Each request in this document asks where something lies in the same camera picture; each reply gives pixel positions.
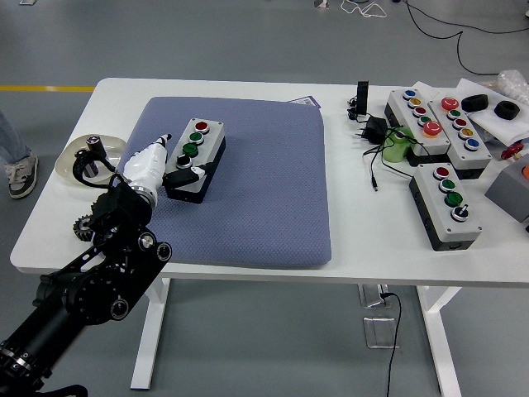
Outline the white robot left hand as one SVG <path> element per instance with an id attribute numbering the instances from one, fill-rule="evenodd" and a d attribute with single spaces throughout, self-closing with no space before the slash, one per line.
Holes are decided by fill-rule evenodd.
<path id="1" fill-rule="evenodd" d="M 138 194 L 148 199 L 157 199 L 158 189 L 162 186 L 180 188 L 198 182 L 213 168 L 214 162 L 205 165 L 191 165 L 187 169 L 176 170 L 164 177 L 168 152 L 166 144 L 171 139 L 165 134 L 142 151 L 136 152 L 124 166 L 123 177 Z"/>

